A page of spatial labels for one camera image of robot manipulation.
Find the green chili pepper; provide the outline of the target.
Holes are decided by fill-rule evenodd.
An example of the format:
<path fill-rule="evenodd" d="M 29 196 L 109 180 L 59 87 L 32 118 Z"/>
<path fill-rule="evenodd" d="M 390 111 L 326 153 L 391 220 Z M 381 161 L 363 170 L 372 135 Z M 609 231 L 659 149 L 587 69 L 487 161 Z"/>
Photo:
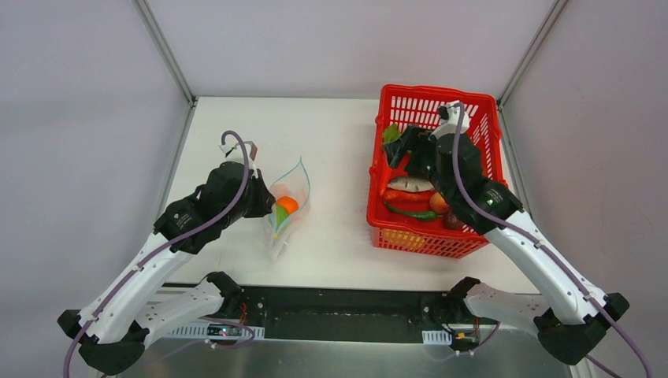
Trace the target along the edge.
<path fill-rule="evenodd" d="M 411 217 L 419 221 L 433 221 L 441 217 L 441 214 L 434 212 L 433 210 L 429 211 L 407 211 L 404 209 L 398 209 L 392 206 L 389 202 L 384 203 L 385 208 L 391 213 L 396 213 L 403 215 L 405 217 Z"/>

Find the toy grey fish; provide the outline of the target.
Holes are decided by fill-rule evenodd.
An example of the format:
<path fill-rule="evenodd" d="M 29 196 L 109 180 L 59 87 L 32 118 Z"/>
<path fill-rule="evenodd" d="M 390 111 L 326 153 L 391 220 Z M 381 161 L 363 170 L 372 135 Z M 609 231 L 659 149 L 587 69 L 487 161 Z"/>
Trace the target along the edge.
<path fill-rule="evenodd" d="M 415 176 L 396 176 L 387 184 L 387 189 L 395 191 L 405 191 L 410 193 L 418 193 L 425 191 L 433 191 L 434 186 L 426 179 Z"/>

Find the peach fruit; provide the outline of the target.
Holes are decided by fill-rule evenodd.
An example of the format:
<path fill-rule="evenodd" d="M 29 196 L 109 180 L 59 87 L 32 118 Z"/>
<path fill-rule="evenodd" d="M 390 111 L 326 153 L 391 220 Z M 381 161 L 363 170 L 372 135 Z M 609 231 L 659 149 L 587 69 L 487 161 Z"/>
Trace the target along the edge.
<path fill-rule="evenodd" d="M 429 199 L 429 206 L 430 209 L 438 215 L 444 215 L 450 211 L 450 206 L 447 204 L 445 199 L 437 192 L 435 192 Z"/>

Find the orange tangerine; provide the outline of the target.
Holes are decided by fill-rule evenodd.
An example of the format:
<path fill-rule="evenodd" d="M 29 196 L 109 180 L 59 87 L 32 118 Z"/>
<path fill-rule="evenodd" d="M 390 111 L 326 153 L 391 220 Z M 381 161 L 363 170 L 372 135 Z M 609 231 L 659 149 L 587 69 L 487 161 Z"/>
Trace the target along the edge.
<path fill-rule="evenodd" d="M 289 196 L 283 196 L 278 198 L 276 204 L 285 207 L 290 213 L 290 215 L 292 215 L 299 209 L 299 203 L 294 198 Z"/>

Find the red chili pepper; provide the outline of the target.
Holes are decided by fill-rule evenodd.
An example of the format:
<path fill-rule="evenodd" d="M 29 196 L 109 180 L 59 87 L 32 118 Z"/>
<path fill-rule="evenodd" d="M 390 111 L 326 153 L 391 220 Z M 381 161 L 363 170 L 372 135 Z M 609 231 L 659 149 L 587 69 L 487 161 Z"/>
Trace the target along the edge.
<path fill-rule="evenodd" d="M 390 203 L 423 203 L 428 202 L 433 194 L 434 191 L 409 192 L 387 189 L 382 194 L 382 199 Z"/>

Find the green lime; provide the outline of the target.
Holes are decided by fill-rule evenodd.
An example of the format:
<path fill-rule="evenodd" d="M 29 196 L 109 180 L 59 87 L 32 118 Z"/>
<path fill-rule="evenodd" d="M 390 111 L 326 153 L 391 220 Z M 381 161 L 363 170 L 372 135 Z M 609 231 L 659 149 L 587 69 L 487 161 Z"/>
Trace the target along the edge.
<path fill-rule="evenodd" d="M 285 207 L 277 205 L 275 209 L 275 228 L 279 228 L 289 216 L 290 213 Z"/>

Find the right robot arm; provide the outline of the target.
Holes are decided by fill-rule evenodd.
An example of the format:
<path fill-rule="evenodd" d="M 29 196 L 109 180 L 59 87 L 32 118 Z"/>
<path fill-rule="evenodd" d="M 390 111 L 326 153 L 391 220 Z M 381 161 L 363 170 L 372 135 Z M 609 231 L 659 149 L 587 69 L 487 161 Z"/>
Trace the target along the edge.
<path fill-rule="evenodd" d="M 538 290 L 527 298 L 466 277 L 447 294 L 451 319 L 511 325 L 567 365 L 585 359 L 617 327 L 628 300 L 592 284 L 545 239 L 520 200 L 484 174 L 481 151 L 467 135 L 411 125 L 381 149 L 389 168 L 426 180 L 459 221 L 499 248 Z"/>

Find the red plastic basket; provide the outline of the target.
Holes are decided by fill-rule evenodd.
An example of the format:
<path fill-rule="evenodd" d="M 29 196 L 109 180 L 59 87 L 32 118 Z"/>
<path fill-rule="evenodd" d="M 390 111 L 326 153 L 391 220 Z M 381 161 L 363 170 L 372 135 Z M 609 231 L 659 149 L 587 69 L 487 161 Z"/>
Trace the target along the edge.
<path fill-rule="evenodd" d="M 404 175 L 408 162 L 403 159 L 398 168 L 388 166 L 381 133 L 391 123 L 397 123 L 404 131 L 408 124 L 434 129 L 439 124 L 438 109 L 447 102 L 461 101 L 470 117 L 466 134 L 481 150 L 483 173 L 500 183 L 506 183 L 500 141 L 496 100 L 489 94 L 478 94 L 446 87 L 407 86 L 386 84 L 380 90 L 373 160 L 369 168 L 370 184 L 366 219 L 371 227 L 373 246 L 402 250 L 445 258 L 461 259 L 488 242 L 473 229 L 464 226 L 459 230 L 446 229 L 443 218 L 419 221 L 411 217 L 391 213 L 384 206 L 382 194 L 390 179 Z M 429 211 L 429 202 L 390 203 L 407 211 Z"/>

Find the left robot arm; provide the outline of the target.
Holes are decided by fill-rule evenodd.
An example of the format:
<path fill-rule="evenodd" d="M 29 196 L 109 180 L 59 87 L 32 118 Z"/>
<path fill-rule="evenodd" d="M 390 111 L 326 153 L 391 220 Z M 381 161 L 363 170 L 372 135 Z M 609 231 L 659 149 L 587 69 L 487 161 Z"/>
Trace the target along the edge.
<path fill-rule="evenodd" d="M 253 163 L 224 161 L 195 191 L 165 208 L 131 263 L 83 309 L 67 309 L 58 325 L 72 339 L 63 363 L 69 376 L 75 352 L 108 376 L 139 360 L 155 341 L 200 317 L 241 313 L 242 290 L 225 272 L 206 274 L 195 288 L 171 300 L 150 298 L 181 266 L 236 221 L 269 214 L 275 198 Z"/>

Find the dark purple passion fruit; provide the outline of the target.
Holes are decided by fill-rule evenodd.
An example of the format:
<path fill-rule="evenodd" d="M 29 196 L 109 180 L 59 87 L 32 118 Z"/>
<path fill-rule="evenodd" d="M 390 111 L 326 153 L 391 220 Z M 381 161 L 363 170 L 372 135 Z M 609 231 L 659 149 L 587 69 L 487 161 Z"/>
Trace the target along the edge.
<path fill-rule="evenodd" d="M 464 225 L 451 210 L 443 216 L 443 224 L 446 229 L 450 230 L 459 230 Z"/>

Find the clear zip top bag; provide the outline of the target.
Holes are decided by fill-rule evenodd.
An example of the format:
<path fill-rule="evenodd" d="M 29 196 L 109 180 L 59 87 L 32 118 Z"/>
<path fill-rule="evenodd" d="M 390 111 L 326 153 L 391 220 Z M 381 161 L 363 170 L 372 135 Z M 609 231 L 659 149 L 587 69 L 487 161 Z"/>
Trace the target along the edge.
<path fill-rule="evenodd" d="M 291 234 L 304 223 L 310 211 L 311 182 L 303 159 L 276 179 L 269 192 L 276 202 L 263 218 L 264 247 L 275 261 L 285 252 Z"/>

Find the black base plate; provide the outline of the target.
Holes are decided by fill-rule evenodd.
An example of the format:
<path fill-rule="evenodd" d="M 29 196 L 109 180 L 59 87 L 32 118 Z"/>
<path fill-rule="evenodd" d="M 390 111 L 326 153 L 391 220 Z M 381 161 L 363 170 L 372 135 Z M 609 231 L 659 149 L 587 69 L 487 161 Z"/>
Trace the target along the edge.
<path fill-rule="evenodd" d="M 442 291 L 244 286 L 213 319 L 243 320 L 265 338 L 422 343 L 423 332 L 488 325 Z"/>

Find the green lettuce leaf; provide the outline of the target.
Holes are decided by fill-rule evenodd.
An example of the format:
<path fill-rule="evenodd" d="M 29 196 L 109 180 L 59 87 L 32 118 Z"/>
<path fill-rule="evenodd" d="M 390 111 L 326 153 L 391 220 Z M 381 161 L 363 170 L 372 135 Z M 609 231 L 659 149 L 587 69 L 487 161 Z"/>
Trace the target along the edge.
<path fill-rule="evenodd" d="M 400 136 L 402 132 L 398 126 L 397 123 L 391 123 L 387 128 L 383 130 L 381 133 L 381 138 L 382 138 L 382 143 L 384 145 L 393 143 L 396 141 Z"/>

